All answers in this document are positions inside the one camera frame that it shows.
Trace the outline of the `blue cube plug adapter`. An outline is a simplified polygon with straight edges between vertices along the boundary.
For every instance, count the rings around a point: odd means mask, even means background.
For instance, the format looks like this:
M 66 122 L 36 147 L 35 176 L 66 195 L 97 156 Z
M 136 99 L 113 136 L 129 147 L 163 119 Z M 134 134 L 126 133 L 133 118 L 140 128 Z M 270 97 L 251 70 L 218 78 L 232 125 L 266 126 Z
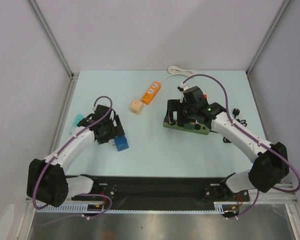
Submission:
M 114 139 L 114 144 L 118 152 L 129 148 L 127 138 L 124 135 L 116 137 Z

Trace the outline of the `olive green power strip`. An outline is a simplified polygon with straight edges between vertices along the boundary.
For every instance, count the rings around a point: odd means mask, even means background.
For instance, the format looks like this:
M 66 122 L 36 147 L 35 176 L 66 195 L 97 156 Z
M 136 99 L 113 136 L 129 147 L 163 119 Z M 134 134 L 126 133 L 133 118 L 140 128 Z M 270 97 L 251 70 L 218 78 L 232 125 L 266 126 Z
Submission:
M 194 130 L 188 130 L 188 129 L 183 128 L 184 123 L 193 122 L 193 121 L 196 122 Z M 194 133 L 194 134 L 200 134 L 200 135 L 202 134 L 202 135 L 206 135 L 206 136 L 210 132 L 209 128 L 207 128 L 204 124 L 198 123 L 195 119 L 190 119 L 189 121 L 172 120 L 171 122 L 169 122 L 168 120 L 164 120 L 163 127 L 168 128 L 168 129 L 170 128 L 170 129 L 174 129 L 174 130 L 178 130 L 178 131 L 183 131 L 183 132 L 190 132 L 190 133 Z

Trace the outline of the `beige cube plug adapter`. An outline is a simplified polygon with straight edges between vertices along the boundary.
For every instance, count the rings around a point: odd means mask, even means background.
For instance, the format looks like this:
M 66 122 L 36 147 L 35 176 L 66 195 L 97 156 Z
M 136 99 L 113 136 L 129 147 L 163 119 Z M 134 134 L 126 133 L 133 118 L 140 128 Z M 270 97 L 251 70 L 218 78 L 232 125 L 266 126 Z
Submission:
M 134 100 L 130 105 L 130 110 L 132 113 L 140 115 L 143 110 L 144 104 L 141 100 Z

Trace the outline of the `teal triangular power strip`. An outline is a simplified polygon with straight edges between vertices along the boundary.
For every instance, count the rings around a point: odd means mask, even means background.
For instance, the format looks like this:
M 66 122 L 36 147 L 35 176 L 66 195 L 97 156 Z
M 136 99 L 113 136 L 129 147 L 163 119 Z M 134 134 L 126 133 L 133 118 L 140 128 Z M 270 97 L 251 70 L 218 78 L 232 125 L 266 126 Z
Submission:
M 74 121 L 72 123 L 72 126 L 70 128 L 69 134 L 73 134 L 75 129 L 77 128 L 78 123 L 83 120 L 84 116 L 82 114 L 77 114 L 76 117 L 74 118 Z

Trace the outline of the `dark green cube plug adapter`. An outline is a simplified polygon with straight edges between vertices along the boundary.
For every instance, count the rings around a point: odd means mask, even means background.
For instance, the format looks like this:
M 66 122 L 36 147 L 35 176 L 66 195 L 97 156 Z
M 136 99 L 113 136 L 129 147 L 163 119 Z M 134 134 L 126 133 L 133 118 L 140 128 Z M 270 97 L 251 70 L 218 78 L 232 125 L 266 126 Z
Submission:
M 187 129 L 187 130 L 194 130 L 195 129 L 195 125 L 196 125 L 195 121 L 194 122 L 190 121 L 190 122 L 184 123 L 183 128 Z

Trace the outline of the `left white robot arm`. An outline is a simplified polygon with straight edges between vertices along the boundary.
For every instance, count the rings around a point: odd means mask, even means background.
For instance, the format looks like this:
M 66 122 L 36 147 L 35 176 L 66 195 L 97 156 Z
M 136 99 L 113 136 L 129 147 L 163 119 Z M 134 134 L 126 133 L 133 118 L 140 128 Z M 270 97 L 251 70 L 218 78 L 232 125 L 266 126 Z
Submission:
M 67 177 L 66 172 L 79 155 L 92 143 L 99 145 L 115 141 L 118 151 L 128 148 L 119 115 L 105 105 L 97 105 L 94 112 L 82 118 L 68 141 L 46 156 L 34 159 L 28 168 L 28 197 L 58 207 L 77 195 L 94 200 L 100 195 L 97 179 L 87 174 Z

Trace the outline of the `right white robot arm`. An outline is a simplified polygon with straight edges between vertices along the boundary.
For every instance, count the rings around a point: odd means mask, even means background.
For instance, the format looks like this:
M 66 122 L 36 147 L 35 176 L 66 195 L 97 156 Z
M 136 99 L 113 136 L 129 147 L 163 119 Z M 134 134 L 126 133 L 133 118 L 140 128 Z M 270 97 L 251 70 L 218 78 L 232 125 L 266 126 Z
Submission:
M 273 144 L 250 132 L 219 103 L 209 103 L 197 86 L 186 88 L 182 95 L 181 99 L 167 101 L 164 127 L 177 127 L 194 133 L 201 129 L 217 132 L 234 144 L 253 164 L 250 170 L 225 178 L 225 185 L 220 188 L 223 199 L 231 201 L 238 192 L 253 188 L 268 192 L 289 174 L 288 164 L 281 159 L 287 157 L 287 148 L 282 143 Z

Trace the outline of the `orange power strip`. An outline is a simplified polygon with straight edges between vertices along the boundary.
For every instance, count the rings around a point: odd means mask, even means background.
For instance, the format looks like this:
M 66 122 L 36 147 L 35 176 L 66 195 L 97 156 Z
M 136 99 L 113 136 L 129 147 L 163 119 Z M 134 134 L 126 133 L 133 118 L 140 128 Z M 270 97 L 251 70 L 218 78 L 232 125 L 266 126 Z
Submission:
M 145 94 L 142 96 L 141 101 L 144 104 L 149 105 L 160 89 L 161 84 L 157 81 L 154 81 L 152 85 L 148 88 L 148 90 L 145 92 Z

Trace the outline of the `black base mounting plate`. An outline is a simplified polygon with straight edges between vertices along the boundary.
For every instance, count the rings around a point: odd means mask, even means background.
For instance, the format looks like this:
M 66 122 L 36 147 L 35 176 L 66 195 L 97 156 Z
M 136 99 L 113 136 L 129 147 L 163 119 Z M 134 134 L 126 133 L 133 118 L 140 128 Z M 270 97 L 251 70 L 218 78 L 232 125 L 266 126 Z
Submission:
M 74 201 L 100 200 L 99 194 L 112 199 L 112 203 L 125 205 L 176 205 L 186 203 L 230 202 L 247 203 L 247 190 L 232 193 L 221 177 L 133 177 L 133 176 L 93 176 L 97 179 L 89 196 L 74 196 Z

